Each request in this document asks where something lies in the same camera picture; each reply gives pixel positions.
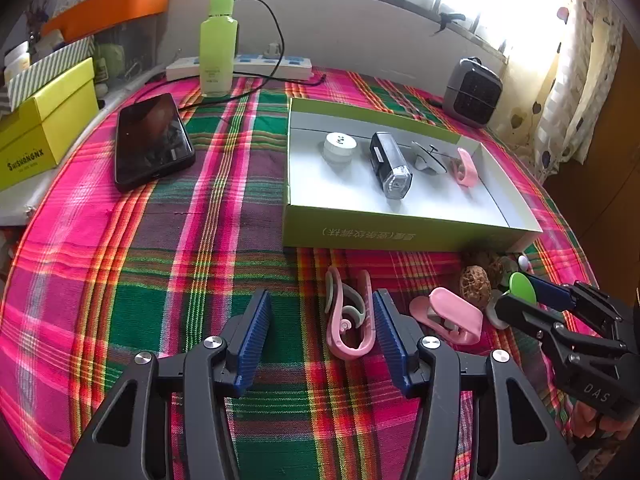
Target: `blue gripper pad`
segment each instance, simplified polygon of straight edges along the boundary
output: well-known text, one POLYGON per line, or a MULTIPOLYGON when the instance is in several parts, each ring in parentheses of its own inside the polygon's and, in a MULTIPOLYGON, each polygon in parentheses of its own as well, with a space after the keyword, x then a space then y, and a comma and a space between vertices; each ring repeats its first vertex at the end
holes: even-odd
POLYGON ((402 394, 409 398, 420 395, 422 378, 412 379, 412 373, 420 366, 417 343, 422 330, 414 318, 403 316, 386 289, 381 288, 373 294, 373 306, 376 314, 376 335, 389 368, 391 380, 402 394))
POLYGON ((254 382, 270 321, 271 295, 264 289, 258 289, 242 314, 226 350, 225 368, 236 374, 233 381, 236 397, 242 397, 254 382))
POLYGON ((531 282, 533 290, 536 291, 536 299, 539 303, 560 311, 574 309, 574 300, 572 300, 571 293, 567 288, 550 283, 533 274, 525 274, 525 276, 531 282))

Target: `smartphone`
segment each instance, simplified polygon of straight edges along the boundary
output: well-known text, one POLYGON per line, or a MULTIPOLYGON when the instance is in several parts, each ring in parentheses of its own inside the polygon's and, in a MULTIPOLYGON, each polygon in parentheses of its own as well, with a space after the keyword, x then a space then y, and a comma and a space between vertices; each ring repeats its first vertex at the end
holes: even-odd
POLYGON ((134 103, 118 114, 115 185, 119 191, 188 168, 195 157, 171 94, 134 103))

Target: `orange storage bin lid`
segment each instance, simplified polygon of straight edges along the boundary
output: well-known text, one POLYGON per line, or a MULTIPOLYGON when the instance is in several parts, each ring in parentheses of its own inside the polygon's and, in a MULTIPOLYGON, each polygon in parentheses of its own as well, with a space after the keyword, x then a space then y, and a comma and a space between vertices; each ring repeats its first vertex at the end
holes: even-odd
POLYGON ((169 0, 85 0, 42 26, 42 35, 59 29, 66 43, 118 23, 165 12, 169 0))

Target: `pink clip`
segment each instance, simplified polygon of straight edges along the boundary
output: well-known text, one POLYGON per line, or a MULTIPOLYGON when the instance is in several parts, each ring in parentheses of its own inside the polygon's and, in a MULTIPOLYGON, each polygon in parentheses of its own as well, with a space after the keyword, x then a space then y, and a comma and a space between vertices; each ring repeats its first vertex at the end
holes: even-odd
POLYGON ((464 148, 458 148, 460 160, 453 159, 453 173, 460 186, 473 187, 478 183, 478 170, 471 155, 464 148))
POLYGON ((428 298, 413 298, 409 303, 409 312, 417 321, 451 343, 473 345, 480 341, 482 312, 446 288, 434 288, 428 298), (455 329, 449 331, 440 325, 433 319, 434 314, 453 323, 455 329))
POLYGON ((327 314, 332 312, 326 327, 326 343, 331 353, 345 361, 351 361, 369 353, 376 340, 376 325, 373 317, 373 298, 371 292, 371 280, 366 270, 358 274, 358 291, 342 282, 340 272, 335 266, 330 266, 325 274, 326 280, 326 307, 327 314), (344 305, 344 297, 348 297, 350 304, 344 305), (347 319, 343 314, 353 318, 347 319), (352 348, 342 341, 342 335, 353 326, 362 327, 362 342, 357 348, 352 348))

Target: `silver bolt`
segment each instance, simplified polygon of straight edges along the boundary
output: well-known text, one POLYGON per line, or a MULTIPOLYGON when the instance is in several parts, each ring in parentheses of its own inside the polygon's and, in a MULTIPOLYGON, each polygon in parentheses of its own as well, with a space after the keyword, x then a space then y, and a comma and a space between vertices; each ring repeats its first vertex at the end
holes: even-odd
POLYGON ((136 362, 137 365, 146 365, 149 361, 151 361, 151 358, 153 356, 151 355, 150 352, 140 352, 138 355, 136 355, 133 360, 136 362))
POLYGON ((204 346, 207 348, 218 348, 222 345, 222 338, 217 335, 211 335, 204 340, 204 346))
POLYGON ((509 353, 504 350, 494 350, 491 356, 499 363, 505 363, 509 360, 509 353))
POLYGON ((433 350, 440 346, 440 340, 437 337, 428 335, 422 338, 422 346, 433 350))

